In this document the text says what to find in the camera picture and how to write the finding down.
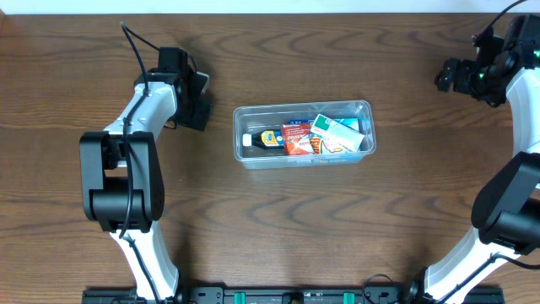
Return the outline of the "dark bottle white cap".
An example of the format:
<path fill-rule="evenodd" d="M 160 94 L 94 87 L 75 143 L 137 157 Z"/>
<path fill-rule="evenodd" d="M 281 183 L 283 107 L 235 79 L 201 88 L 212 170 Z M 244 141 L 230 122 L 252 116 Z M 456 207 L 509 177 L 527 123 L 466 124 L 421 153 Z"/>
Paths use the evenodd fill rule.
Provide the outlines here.
<path fill-rule="evenodd" d="M 277 129 L 268 129 L 253 134 L 245 133 L 242 135 L 242 146 L 260 149 L 283 149 L 284 138 Z"/>

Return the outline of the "red orange box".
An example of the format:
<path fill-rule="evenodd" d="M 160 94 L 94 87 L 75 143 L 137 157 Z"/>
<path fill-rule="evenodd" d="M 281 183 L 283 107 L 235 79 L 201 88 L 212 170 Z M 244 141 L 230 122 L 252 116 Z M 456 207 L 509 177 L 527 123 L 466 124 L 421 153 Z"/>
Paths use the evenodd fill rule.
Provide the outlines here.
<path fill-rule="evenodd" d="M 286 155 L 313 155 L 311 145 L 311 125 L 308 122 L 284 124 L 281 127 L 283 147 Z"/>

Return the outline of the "white green medicine box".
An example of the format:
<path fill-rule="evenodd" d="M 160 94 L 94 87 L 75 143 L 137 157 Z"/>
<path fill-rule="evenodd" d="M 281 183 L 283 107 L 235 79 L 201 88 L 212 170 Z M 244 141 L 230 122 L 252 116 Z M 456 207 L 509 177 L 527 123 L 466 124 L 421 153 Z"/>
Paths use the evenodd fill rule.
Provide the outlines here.
<path fill-rule="evenodd" d="M 345 149 L 357 152 L 364 139 L 364 135 L 352 128 L 349 128 L 341 123 L 332 120 L 329 117 L 319 114 L 310 131 L 321 136 L 325 140 L 329 140 L 334 144 L 340 144 Z"/>

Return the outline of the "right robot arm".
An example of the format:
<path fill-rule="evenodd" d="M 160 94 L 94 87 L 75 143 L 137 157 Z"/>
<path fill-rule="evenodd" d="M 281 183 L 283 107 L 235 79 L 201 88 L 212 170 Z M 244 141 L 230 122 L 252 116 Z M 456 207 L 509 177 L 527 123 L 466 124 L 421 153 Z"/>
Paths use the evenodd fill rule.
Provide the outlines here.
<path fill-rule="evenodd" d="M 501 303 L 499 291 L 476 286 L 505 263 L 535 268 L 518 259 L 539 247 L 539 18 L 519 15 L 505 37 L 488 26 L 472 41 L 476 59 L 447 59 L 435 85 L 493 108 L 509 103 L 513 157 L 478 193 L 466 235 L 413 280 L 408 303 Z"/>

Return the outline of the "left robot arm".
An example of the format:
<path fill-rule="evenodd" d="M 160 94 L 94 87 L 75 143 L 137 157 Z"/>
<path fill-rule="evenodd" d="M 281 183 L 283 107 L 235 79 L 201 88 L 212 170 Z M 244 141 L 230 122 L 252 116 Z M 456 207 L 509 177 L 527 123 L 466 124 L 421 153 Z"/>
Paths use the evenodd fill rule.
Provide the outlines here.
<path fill-rule="evenodd" d="M 133 86 L 121 115 L 79 140 L 84 213 L 121 248 L 135 287 L 86 290 L 84 303 L 187 303 L 159 220 L 165 186 L 156 141 L 166 123 L 203 130 L 212 106 L 205 73 L 153 69 Z"/>

